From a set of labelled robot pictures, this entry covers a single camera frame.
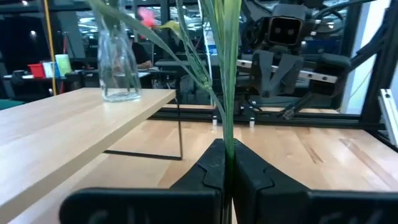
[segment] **black cable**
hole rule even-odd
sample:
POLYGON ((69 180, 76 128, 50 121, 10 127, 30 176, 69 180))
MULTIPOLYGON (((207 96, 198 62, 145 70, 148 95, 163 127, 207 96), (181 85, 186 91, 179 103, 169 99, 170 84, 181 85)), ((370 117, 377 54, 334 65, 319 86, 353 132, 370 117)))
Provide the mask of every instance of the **black cable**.
POLYGON ((269 14, 272 14, 272 10, 268 9, 267 7, 263 6, 258 0, 251 0, 257 7, 260 9, 268 12, 269 14))
POLYGON ((328 13, 330 11, 339 11, 340 9, 343 9, 345 7, 348 7, 348 6, 351 6, 353 4, 363 4, 363 3, 367 3, 367 2, 371 2, 371 1, 375 1, 375 0, 352 0, 352 1, 344 2, 344 3, 336 4, 334 6, 330 6, 330 7, 327 7, 325 9, 322 9, 321 11, 316 13, 313 16, 313 18, 314 19, 321 19, 324 14, 326 14, 326 13, 328 13))

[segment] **person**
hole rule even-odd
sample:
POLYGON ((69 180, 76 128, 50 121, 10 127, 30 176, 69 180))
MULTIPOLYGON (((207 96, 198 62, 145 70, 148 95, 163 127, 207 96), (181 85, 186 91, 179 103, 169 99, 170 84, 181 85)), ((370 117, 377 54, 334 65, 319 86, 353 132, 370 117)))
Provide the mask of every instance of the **person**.
POLYGON ((145 51, 145 48, 141 44, 135 42, 133 39, 130 39, 130 43, 132 51, 134 52, 134 56, 136 56, 137 68, 152 68, 152 62, 148 53, 145 51))

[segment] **glass vase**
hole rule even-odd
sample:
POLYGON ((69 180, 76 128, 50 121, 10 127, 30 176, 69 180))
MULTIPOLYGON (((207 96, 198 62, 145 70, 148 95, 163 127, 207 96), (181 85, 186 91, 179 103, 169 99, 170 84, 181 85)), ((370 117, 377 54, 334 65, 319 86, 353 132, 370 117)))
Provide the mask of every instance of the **glass vase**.
MULTIPOLYGON (((125 12, 125 0, 104 0, 125 12)), ((126 25, 112 17, 95 12, 99 29, 98 73, 105 101, 135 100, 141 96, 137 63, 127 37, 126 25)))

